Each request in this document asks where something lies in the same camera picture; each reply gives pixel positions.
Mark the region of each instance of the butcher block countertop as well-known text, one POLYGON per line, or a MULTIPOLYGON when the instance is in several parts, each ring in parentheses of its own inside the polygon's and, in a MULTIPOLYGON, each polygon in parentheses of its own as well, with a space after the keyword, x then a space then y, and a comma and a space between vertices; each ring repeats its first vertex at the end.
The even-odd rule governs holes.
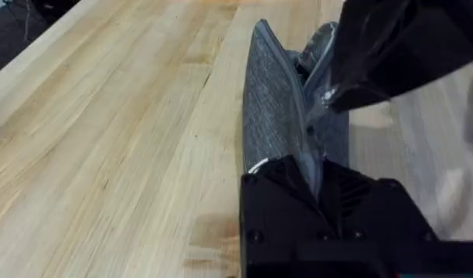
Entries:
MULTIPOLYGON (((300 50, 341 4, 80 2, 0 72, 0 277, 238 277, 254 24, 300 50)), ((473 64, 350 126, 354 169, 473 239, 473 64)))

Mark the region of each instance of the wooden plank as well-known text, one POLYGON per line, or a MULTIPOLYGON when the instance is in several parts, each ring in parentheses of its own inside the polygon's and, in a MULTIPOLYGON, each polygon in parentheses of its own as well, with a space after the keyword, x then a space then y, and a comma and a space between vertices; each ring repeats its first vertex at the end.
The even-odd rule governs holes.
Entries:
MULTIPOLYGON (((80 2, 0 72, 0 277, 238 276, 252 29, 266 18, 285 47, 301 49, 340 8, 80 2)), ((462 121, 473 134, 472 70, 353 111, 350 133, 355 169, 400 179, 432 223, 465 238, 473 216, 457 229, 458 217, 442 216, 458 210, 446 197, 458 190, 433 185, 473 180, 473 152, 458 136, 462 121)))

